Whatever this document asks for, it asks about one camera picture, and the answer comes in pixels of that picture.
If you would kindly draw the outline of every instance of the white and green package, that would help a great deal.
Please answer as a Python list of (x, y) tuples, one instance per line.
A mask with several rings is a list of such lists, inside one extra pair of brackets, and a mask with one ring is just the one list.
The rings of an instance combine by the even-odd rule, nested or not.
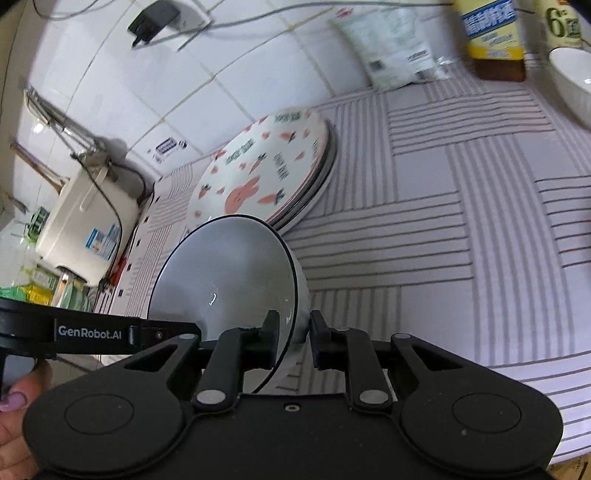
[(373, 86), (379, 90), (448, 78), (433, 57), (413, 8), (347, 14), (333, 23), (351, 42)]

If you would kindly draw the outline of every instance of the pink rabbit illustration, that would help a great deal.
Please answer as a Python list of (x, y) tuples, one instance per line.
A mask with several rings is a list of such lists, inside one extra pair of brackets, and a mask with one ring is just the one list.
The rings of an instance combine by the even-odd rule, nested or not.
[(230, 192), (230, 195), (228, 195), (228, 198), (226, 199), (226, 215), (236, 213), (246, 199), (249, 199), (258, 192), (258, 186), (256, 183), (260, 178), (261, 176), (257, 175), (253, 179), (248, 180), (243, 186), (237, 187)]

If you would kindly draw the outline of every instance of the black power adapter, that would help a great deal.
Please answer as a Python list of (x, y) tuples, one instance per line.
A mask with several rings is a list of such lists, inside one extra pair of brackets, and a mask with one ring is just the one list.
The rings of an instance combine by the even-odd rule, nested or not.
[(176, 20), (179, 15), (178, 8), (167, 0), (158, 0), (144, 8), (127, 27), (127, 30), (135, 35), (132, 47), (141, 41), (150, 43), (166, 25)]

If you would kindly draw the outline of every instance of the human hand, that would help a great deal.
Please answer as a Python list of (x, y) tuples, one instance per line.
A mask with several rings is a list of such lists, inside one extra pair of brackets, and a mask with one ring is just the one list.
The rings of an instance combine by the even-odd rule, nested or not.
[(22, 420), (27, 408), (50, 384), (51, 367), (43, 361), (0, 399), (0, 480), (25, 480), (37, 473), (37, 464), (22, 436)]

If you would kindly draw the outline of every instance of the brown liquid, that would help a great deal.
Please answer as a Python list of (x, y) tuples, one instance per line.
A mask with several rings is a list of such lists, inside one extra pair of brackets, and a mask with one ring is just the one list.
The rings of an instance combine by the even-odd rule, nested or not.
[(477, 60), (474, 59), (476, 75), (482, 80), (523, 82), (525, 61), (523, 60)]

